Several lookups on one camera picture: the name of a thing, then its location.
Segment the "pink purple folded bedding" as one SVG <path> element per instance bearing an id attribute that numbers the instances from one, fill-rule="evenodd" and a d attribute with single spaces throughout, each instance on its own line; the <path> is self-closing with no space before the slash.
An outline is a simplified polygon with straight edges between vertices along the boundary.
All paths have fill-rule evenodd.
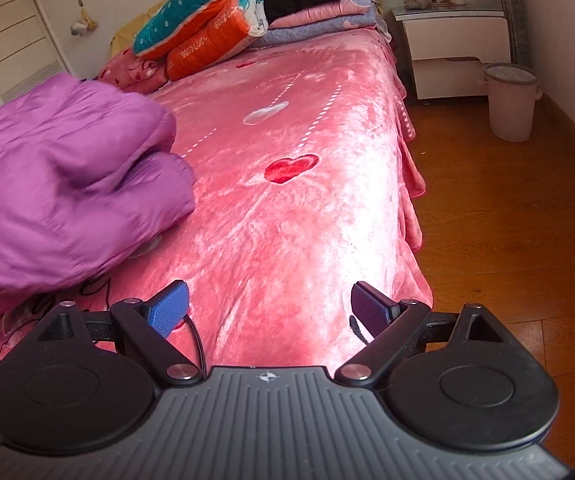
<path id="1" fill-rule="evenodd" d="M 357 28 L 375 28 L 376 7 L 372 0 L 339 0 L 278 18 L 252 43 L 253 48 L 293 44 L 316 36 Z"/>

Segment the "plaid curtain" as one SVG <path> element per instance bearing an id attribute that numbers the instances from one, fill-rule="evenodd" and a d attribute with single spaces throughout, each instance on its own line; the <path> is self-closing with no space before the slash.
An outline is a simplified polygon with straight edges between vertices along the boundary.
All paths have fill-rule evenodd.
<path id="1" fill-rule="evenodd" d="M 530 67 L 531 54 L 523 0 L 500 0 L 500 3 L 509 25 L 512 62 Z"/>

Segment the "teal orange folded quilt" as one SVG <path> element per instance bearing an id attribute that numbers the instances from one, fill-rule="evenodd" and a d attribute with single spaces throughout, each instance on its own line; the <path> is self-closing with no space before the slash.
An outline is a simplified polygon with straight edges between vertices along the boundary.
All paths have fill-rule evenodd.
<path id="1" fill-rule="evenodd" d="M 269 29 L 264 0 L 167 0 L 135 36 L 138 58 L 176 81 L 233 58 Z"/>

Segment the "pink folded quilt left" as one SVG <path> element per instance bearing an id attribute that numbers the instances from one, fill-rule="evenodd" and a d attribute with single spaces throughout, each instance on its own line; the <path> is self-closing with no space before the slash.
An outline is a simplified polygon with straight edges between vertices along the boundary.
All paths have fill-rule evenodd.
<path id="1" fill-rule="evenodd" d="M 136 56 L 131 47 L 114 55 L 96 79 L 128 93 L 150 94 L 169 81 L 164 63 Z"/>

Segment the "purple down jacket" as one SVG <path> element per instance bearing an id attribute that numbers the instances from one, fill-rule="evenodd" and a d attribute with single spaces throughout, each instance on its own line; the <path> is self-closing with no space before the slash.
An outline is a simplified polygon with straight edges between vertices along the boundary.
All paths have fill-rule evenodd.
<path id="1" fill-rule="evenodd" d="M 176 118 L 56 75 L 0 107 L 0 317 L 123 262 L 195 207 Z"/>

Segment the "white wardrobe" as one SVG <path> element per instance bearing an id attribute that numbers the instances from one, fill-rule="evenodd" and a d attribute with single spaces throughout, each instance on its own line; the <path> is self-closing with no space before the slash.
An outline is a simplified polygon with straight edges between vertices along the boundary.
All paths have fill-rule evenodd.
<path id="1" fill-rule="evenodd" d="M 0 0 L 0 106 L 67 70 L 36 0 Z"/>

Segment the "pink waste bin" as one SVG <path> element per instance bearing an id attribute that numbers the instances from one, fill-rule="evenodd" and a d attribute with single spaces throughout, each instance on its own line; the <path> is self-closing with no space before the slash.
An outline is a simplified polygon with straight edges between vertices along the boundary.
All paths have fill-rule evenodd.
<path id="1" fill-rule="evenodd" d="M 529 68 L 511 63 L 487 64 L 483 74 L 491 132 L 504 141 L 527 141 L 542 97 L 539 78 Z"/>

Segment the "bed with pink blanket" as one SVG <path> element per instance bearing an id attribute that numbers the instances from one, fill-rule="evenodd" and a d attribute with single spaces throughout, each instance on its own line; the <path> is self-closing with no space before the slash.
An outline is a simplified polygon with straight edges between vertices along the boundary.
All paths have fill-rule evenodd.
<path id="1" fill-rule="evenodd" d="M 350 290 L 429 301 L 413 208 L 424 180 L 394 57 L 377 32 L 252 50 L 147 96 L 176 118 L 195 207 L 123 262 L 0 317 L 0 361 L 63 300 L 102 311 L 182 280 L 171 342 L 211 365 L 324 365 L 360 348 Z"/>

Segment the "white nightstand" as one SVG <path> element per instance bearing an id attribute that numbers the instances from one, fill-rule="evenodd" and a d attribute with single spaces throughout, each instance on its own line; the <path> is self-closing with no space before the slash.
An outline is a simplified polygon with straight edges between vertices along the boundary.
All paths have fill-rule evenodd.
<path id="1" fill-rule="evenodd" d="M 402 27 L 420 100 L 483 96 L 484 66 L 511 61 L 509 25 L 500 10 L 391 12 Z"/>

